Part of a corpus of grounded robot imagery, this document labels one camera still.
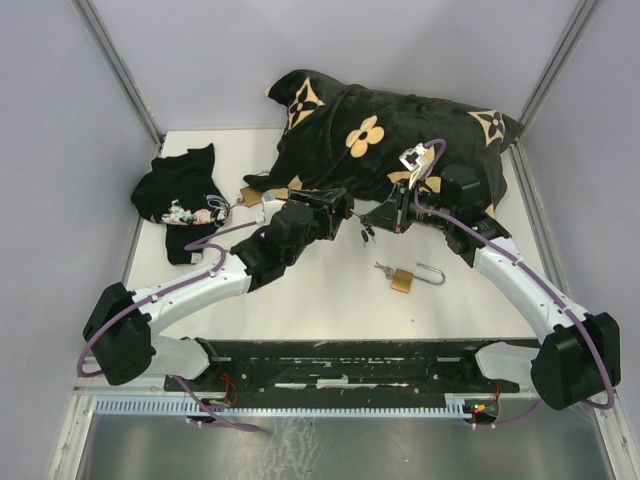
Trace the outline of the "black-headed keys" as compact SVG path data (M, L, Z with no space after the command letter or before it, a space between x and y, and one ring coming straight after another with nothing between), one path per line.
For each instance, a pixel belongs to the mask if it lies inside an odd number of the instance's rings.
M365 225L362 222L363 216L360 213L356 212L355 210L351 210L351 213L360 222L361 237L362 237L362 240L363 240L363 244L367 245L369 242L375 243L376 242L376 240L375 240L375 232L373 231L372 227L368 226L368 225Z

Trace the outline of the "black padlock shackle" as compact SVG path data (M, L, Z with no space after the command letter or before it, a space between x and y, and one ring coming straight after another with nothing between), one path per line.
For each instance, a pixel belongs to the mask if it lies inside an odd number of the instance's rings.
M354 198L347 192L344 192L333 208L334 215L342 220L349 220L353 216Z

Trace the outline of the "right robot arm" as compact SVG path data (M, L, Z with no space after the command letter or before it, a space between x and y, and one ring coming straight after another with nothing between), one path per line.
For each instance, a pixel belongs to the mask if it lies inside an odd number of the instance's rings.
M531 327L537 348L504 341L477 348L458 368L467 389L481 391L494 380L533 389L555 410L579 402L608 410L621 380L620 329L606 312L592 314L554 286L525 258L511 234L481 205L483 185L474 169L451 165L439 192L407 180L363 214L361 224L395 234L412 224L440 228L448 247L488 279Z

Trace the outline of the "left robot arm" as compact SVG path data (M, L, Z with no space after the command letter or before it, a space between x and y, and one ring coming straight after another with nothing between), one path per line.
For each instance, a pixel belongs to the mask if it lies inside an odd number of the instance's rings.
M86 346L112 386L144 374L178 376L209 390L221 378L220 364L196 339L174 339L164 331L181 319L227 298L256 291L281 278L305 248L332 240L349 219L353 197L343 188L291 190L285 200L263 197L253 233L231 249L219 247L217 261L168 282L129 290L106 287L84 329Z

